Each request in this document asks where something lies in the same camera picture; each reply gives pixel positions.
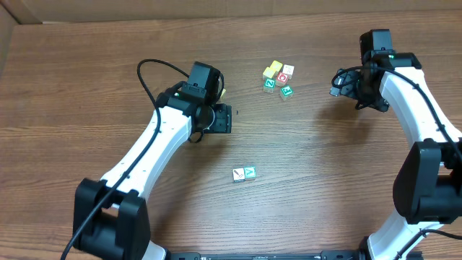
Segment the white block dark drawing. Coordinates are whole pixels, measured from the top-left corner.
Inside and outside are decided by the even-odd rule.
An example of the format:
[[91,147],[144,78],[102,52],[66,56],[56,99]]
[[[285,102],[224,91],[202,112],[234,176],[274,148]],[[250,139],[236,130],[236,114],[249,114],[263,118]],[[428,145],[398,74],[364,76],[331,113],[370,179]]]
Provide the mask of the white block dark drawing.
[[243,168],[235,168],[232,170],[232,176],[234,182],[245,181],[245,170]]

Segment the green block letter V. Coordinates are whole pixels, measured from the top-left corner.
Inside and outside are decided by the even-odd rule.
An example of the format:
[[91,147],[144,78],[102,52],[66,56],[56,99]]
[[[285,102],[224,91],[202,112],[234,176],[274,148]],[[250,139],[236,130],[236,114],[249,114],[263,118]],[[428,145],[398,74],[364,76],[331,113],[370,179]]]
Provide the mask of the green block letter V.
[[246,180],[253,180],[257,177],[255,167],[244,167],[243,170]]

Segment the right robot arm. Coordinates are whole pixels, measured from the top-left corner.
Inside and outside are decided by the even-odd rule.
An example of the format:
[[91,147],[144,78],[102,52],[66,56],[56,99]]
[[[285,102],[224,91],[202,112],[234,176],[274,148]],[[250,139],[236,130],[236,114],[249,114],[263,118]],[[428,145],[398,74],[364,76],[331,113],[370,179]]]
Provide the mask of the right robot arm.
[[413,53],[393,49],[388,29],[359,38],[361,65],[339,69],[330,93],[356,100],[355,108],[392,109],[409,144],[393,183],[394,209],[355,251],[324,251],[322,259],[422,259],[415,251],[429,234],[460,240],[443,231],[461,216],[461,131],[445,116]]

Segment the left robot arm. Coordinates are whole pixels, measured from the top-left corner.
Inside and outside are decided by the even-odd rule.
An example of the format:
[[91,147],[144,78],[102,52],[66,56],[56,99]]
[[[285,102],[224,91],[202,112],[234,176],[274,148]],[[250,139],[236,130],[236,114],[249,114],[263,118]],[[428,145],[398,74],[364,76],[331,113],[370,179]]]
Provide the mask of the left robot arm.
[[151,97],[154,112],[132,148],[100,180],[85,178],[74,199],[71,248],[101,259],[170,259],[151,240],[147,200],[175,151],[191,135],[229,134],[232,108],[219,101],[222,72],[195,62],[185,81]]

